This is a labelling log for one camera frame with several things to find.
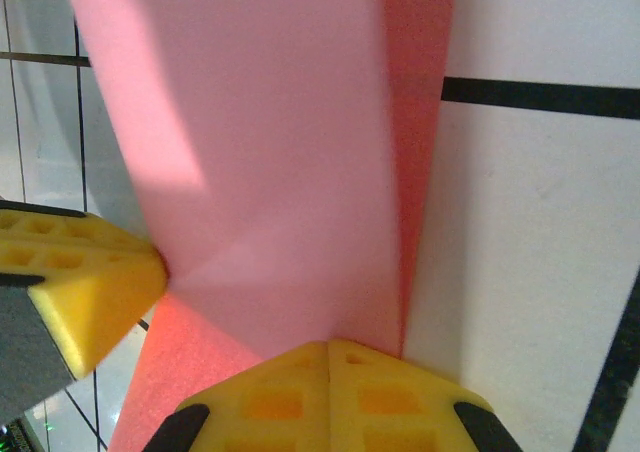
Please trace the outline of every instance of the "black line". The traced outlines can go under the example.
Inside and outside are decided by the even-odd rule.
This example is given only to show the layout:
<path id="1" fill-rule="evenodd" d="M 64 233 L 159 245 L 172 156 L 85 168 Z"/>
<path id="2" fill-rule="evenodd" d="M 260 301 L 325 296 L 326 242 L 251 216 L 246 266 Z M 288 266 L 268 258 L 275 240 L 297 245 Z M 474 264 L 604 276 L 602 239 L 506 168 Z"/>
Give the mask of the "black line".
<path id="1" fill-rule="evenodd" d="M 78 411 L 78 413 L 80 414 L 80 416 L 84 419 L 85 423 L 87 424 L 87 426 L 89 426 L 89 428 L 91 429 L 91 432 L 93 432 L 93 435 L 95 435 L 98 440 L 100 441 L 100 443 L 102 444 L 102 446 L 106 449 L 107 448 L 107 444 L 104 443 L 104 440 L 102 440 L 102 437 L 100 437 L 98 435 L 98 432 L 96 431 L 96 429 L 93 427 L 93 425 L 91 425 L 91 422 L 89 422 L 89 419 L 87 418 L 87 416 L 84 414 L 84 412 L 82 411 L 82 409 L 80 408 L 80 406 L 78 405 L 78 403 L 75 401 L 75 399 L 73 398 L 73 396 L 69 393 L 69 391 L 67 389 L 64 389 L 64 393 L 67 394 L 67 397 L 69 397 L 69 400 L 73 403 L 74 407 L 76 408 L 76 410 Z"/>
<path id="2" fill-rule="evenodd" d="M 4 25 L 7 29 L 7 47 L 8 54 L 11 52 L 11 34 L 9 33 L 9 13 L 7 12 L 7 0 L 2 0 L 4 10 Z M 16 117 L 16 135 L 18 137 L 18 157 L 20 159 L 20 180 L 22 182 L 22 201 L 27 201 L 27 192 L 24 186 L 24 165 L 22 162 L 22 140 L 20 139 L 20 117 L 18 115 L 18 98 L 16 97 L 16 79 L 13 71 L 13 60 L 9 58 L 9 71 L 11 75 L 11 92 L 13 93 L 13 111 Z"/>
<path id="3" fill-rule="evenodd" d="M 96 450 L 100 452 L 100 414 L 98 412 L 98 373 L 93 371 L 93 407 L 96 414 Z"/>
<path id="4" fill-rule="evenodd" d="M 80 35 L 78 33 L 78 24 L 75 19 L 73 21 L 73 34 L 76 44 L 76 57 L 80 54 Z M 84 112 L 82 108 L 82 76 L 80 66 L 76 65 L 76 89 L 78 91 L 78 125 L 80 127 L 80 172 L 82 176 L 82 206 L 84 212 L 87 212 L 87 164 L 84 150 Z"/>
<path id="5" fill-rule="evenodd" d="M 91 67 L 89 57 L 56 54 L 32 54 L 29 52 L 11 52 L 11 49 L 9 49 L 9 52 L 0 52 L 0 59 L 17 60 L 19 62 L 36 62 L 39 64 Z"/>
<path id="6" fill-rule="evenodd" d="M 640 271 L 636 276 L 573 452 L 606 451 L 640 367 Z"/>
<path id="7" fill-rule="evenodd" d="M 62 207 L 50 207 L 48 205 L 27 204 L 25 202 L 15 202 L 0 198 L 0 210 L 19 210 L 21 212 L 32 212 L 34 214 L 62 215 L 65 217 L 75 217 L 83 219 L 87 216 L 84 212 L 73 209 L 63 209 Z"/>
<path id="8" fill-rule="evenodd" d="M 640 119 L 640 89 L 445 77 L 442 100 Z"/>
<path id="9" fill-rule="evenodd" d="M 0 288 L 22 289 L 26 293 L 29 287 L 41 284 L 44 281 L 45 278 L 42 275 L 0 272 Z"/>
<path id="10" fill-rule="evenodd" d="M 49 415 L 47 414 L 47 401 L 42 403 L 44 405 L 44 433 L 47 438 L 47 452 L 51 452 L 51 442 L 49 441 Z"/>

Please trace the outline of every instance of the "black grid line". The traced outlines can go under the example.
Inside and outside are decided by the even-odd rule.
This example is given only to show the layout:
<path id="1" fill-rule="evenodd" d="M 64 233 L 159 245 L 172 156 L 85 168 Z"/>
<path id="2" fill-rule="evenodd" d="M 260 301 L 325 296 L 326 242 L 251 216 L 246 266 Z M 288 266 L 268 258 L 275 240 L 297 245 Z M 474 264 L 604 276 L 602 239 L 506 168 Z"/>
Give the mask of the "black grid line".
<path id="1" fill-rule="evenodd" d="M 93 407 L 96 414 L 96 450 L 100 452 L 100 413 L 98 411 L 98 373 L 93 371 Z"/>
<path id="2" fill-rule="evenodd" d="M 98 432 L 96 431 L 95 427 L 91 424 L 91 422 L 89 422 L 89 419 L 87 418 L 85 413 L 82 411 L 82 409 L 80 408 L 80 406 L 78 405 L 76 400 L 73 398 L 71 393 L 67 389 L 64 389 L 64 393 L 67 394 L 67 397 L 69 397 L 69 400 L 71 401 L 73 406 L 76 408 L 76 410 L 78 411 L 78 413 L 80 414 L 80 416 L 84 420 L 85 424 L 87 424 L 87 427 L 89 427 L 91 429 L 91 432 L 93 432 L 93 435 L 95 435 L 98 438 L 98 440 L 100 441 L 100 444 L 106 449 L 107 448 L 107 444 L 105 444 L 104 441 L 102 440 L 102 438 L 98 435 Z"/>
<path id="3" fill-rule="evenodd" d="M 0 59 L 17 62 L 35 62 L 37 64 L 71 65 L 91 67 L 89 57 L 57 54 L 33 54 L 30 52 L 0 52 Z"/>
<path id="4" fill-rule="evenodd" d="M 573 452 L 604 452 L 640 368 L 640 270 L 611 342 Z"/>
<path id="5" fill-rule="evenodd" d="M 73 21 L 73 35 L 76 45 L 76 57 L 80 56 L 80 35 L 78 32 L 78 24 Z M 87 212 L 87 167 L 84 150 L 84 113 L 82 108 L 82 77 L 80 66 L 76 65 L 76 88 L 78 91 L 78 126 L 80 129 L 80 172 L 82 175 L 82 207 Z"/>
<path id="6" fill-rule="evenodd" d="M 7 11 L 7 0 L 2 0 L 2 7 L 4 10 L 4 25 L 7 29 L 7 48 L 9 49 L 9 54 L 11 54 L 11 34 L 9 33 L 9 13 Z M 27 201 L 27 193 L 24 186 L 24 165 L 22 161 L 22 140 L 20 138 L 20 117 L 18 115 L 18 99 L 16 97 L 16 80 L 15 73 L 13 70 L 13 60 L 9 59 L 9 70 L 11 75 L 11 92 L 13 94 L 13 111 L 16 119 L 16 135 L 18 138 L 18 157 L 20 162 L 20 181 L 22 183 L 22 201 Z"/>
<path id="7" fill-rule="evenodd" d="M 441 98 L 447 102 L 640 119 L 640 89 L 445 77 Z"/>

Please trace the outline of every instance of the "pink foam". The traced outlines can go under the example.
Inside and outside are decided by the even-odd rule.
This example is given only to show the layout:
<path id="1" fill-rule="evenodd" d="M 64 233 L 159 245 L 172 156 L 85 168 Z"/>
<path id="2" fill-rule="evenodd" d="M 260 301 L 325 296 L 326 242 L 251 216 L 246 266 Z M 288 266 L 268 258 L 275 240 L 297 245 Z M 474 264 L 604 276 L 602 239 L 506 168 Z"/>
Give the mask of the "pink foam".
<path id="1" fill-rule="evenodd" d="M 398 353 L 451 0 L 71 1 L 172 276 L 110 450 L 306 341 Z"/>

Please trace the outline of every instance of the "white wall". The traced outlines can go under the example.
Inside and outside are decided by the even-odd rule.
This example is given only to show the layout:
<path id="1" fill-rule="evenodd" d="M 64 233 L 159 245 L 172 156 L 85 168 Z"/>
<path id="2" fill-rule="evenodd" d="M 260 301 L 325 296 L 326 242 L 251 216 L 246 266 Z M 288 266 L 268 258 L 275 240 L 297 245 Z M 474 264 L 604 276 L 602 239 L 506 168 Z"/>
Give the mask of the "white wall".
<path id="1" fill-rule="evenodd" d="M 640 87 L 640 0 L 457 0 L 447 74 Z M 640 121 L 443 103 L 406 356 L 571 450 L 640 264 Z M 636 450 L 632 394 L 611 450 Z"/>

